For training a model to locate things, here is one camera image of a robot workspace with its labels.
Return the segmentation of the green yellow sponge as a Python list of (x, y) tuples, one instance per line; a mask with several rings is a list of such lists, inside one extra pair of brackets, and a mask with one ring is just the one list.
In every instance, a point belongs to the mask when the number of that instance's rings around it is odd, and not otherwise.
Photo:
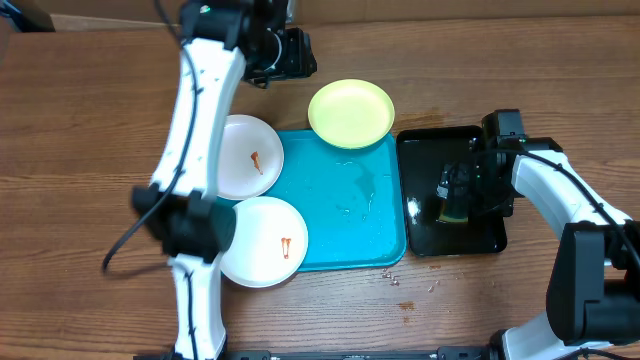
[(462, 224), (468, 222), (469, 202), (464, 196), (454, 196), (441, 200), (437, 220), (442, 223)]

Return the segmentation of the green rimmed plate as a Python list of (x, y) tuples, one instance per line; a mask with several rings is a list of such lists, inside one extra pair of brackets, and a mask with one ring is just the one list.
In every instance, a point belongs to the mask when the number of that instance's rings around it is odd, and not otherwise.
[(381, 140), (396, 116), (390, 96), (359, 79), (331, 82), (312, 97), (307, 111), (312, 130), (326, 143), (361, 149)]

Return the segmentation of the white plate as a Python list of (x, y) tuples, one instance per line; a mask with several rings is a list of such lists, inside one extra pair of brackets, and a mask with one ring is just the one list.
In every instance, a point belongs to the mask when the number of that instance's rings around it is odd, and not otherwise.
[(231, 246), (221, 260), (222, 273), (249, 288), (278, 285), (300, 268), (309, 235), (302, 215), (289, 203), (260, 196), (233, 206), (237, 223)]
[(277, 181), (284, 149), (275, 130), (250, 115), (229, 115), (218, 166), (218, 195), (227, 200), (260, 196)]

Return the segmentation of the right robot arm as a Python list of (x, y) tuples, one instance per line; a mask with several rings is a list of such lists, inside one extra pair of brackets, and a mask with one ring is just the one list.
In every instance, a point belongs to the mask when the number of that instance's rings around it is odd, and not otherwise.
[(551, 138), (526, 135), (517, 110), (482, 120), (482, 135), (444, 166), (439, 221), (508, 217), (528, 199), (559, 239), (542, 314), (496, 332), (490, 359), (611, 358), (639, 340), (639, 224), (599, 196)]

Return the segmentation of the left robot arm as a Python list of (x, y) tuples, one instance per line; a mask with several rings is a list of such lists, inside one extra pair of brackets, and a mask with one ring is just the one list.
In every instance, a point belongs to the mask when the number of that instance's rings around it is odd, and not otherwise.
[(307, 78), (317, 69), (308, 34), (286, 25), (285, 0), (187, 1), (174, 26), (155, 5), (180, 51), (170, 130), (147, 187), (132, 191), (140, 227), (168, 257), (177, 297), (178, 336), (170, 359), (217, 359), (226, 347), (220, 262), (237, 216), (217, 203), (218, 161), (226, 118), (241, 82)]

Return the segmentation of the black rectangular water tray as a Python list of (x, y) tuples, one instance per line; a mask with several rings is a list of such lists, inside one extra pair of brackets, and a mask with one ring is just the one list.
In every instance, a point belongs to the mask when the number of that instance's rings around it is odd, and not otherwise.
[(410, 251), (419, 257), (493, 254), (507, 246), (500, 216), (446, 220), (441, 216), (443, 170), (464, 161), (478, 126), (405, 130), (397, 135), (397, 158)]

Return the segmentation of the teal plastic serving tray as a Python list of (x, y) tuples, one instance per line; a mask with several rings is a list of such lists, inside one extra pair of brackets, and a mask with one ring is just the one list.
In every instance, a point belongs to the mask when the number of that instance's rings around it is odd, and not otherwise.
[(311, 130), (276, 133), (284, 166), (260, 196), (281, 199), (302, 215), (309, 246), (298, 271), (398, 262), (407, 245), (393, 136), (348, 150), (329, 145)]

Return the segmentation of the dark object top left corner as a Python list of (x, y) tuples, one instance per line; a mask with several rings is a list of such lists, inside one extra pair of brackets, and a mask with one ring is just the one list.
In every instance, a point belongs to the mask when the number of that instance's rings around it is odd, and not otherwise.
[(54, 32), (51, 16), (33, 0), (1, 0), (1, 19), (16, 32)]

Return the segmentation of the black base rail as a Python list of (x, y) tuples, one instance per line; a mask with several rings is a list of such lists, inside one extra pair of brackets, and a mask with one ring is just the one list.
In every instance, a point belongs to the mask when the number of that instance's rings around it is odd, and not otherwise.
[(442, 346), (437, 350), (373, 352), (299, 352), (270, 353), (260, 351), (226, 352), (229, 360), (491, 360), (500, 356), (489, 346)]

